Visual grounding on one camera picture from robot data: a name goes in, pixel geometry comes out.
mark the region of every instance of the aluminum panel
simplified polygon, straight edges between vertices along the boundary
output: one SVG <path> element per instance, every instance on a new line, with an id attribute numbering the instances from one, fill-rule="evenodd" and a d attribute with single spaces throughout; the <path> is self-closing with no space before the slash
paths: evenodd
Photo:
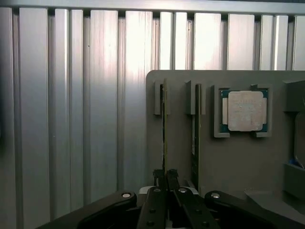
<path id="1" fill-rule="evenodd" d="M 125 48 L 126 19 L 118 20 L 118 89 L 117 89 L 117 179 L 118 190 L 124 189 L 124 88 L 125 88 Z"/>
<path id="2" fill-rule="evenodd" d="M 3 229 L 17 227 L 12 20 L 12 10 L 0 8 L 0 222 Z"/>
<path id="3" fill-rule="evenodd" d="M 196 13 L 194 69 L 221 69 L 221 14 Z"/>
<path id="4" fill-rule="evenodd" d="M 305 16 L 295 17 L 293 70 L 305 70 Z"/>
<path id="5" fill-rule="evenodd" d="M 272 42 L 273 42 L 272 33 L 273 33 L 273 16 L 263 15 L 261 17 L 259 70 L 271 70 Z"/>
<path id="6" fill-rule="evenodd" d="M 52 215 L 71 211 L 70 177 L 70 12 L 55 10 L 55 53 L 52 69 Z"/>
<path id="7" fill-rule="evenodd" d="M 124 188 L 135 192 L 147 182 L 145 78 L 151 70 L 152 19 L 152 12 L 126 12 Z"/>
<path id="8" fill-rule="evenodd" d="M 24 228 L 50 220 L 47 10 L 20 8 Z"/>
<path id="9" fill-rule="evenodd" d="M 288 16 L 275 16 L 272 70 L 286 70 Z"/>
<path id="10" fill-rule="evenodd" d="M 173 45 L 173 69 L 187 69 L 187 13 L 174 14 L 174 45 Z"/>
<path id="11" fill-rule="evenodd" d="M 152 19 L 152 70 L 160 68 L 160 18 Z"/>
<path id="12" fill-rule="evenodd" d="M 187 46 L 186 46 L 186 69 L 194 69 L 194 30 L 195 23 L 193 19 L 187 20 Z"/>
<path id="13" fill-rule="evenodd" d="M 83 11 L 71 10 L 71 210 L 83 207 Z"/>
<path id="14" fill-rule="evenodd" d="M 117 11 L 91 11 L 91 202 L 117 188 L 117 31 Z"/>
<path id="15" fill-rule="evenodd" d="M 228 70 L 254 68 L 254 15 L 229 15 Z"/>
<path id="16" fill-rule="evenodd" d="M 126 10 L 178 10 L 232 13 L 304 14 L 305 5 L 276 2 L 239 2 L 206 0 L 3 0 L 0 6 L 97 8 Z"/>
<path id="17" fill-rule="evenodd" d="M 160 70 L 172 69 L 173 13 L 160 13 Z"/>
<path id="18" fill-rule="evenodd" d="M 83 18 L 83 192 L 84 205 L 91 203 L 90 169 L 90 17 Z"/>

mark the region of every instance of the metal wall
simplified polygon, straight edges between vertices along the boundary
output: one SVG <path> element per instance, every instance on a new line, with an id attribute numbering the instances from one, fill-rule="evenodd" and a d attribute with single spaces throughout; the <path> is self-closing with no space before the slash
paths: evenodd
<path id="1" fill-rule="evenodd" d="M 147 185 L 153 69 L 305 70 L 305 16 L 0 8 L 0 227 Z"/>

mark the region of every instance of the corrugated metal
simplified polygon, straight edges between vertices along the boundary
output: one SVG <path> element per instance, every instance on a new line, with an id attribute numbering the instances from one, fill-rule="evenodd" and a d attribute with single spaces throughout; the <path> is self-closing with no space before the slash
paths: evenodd
<path id="1" fill-rule="evenodd" d="M 147 185 L 153 69 L 305 70 L 304 16 L 0 8 L 0 222 Z"/>

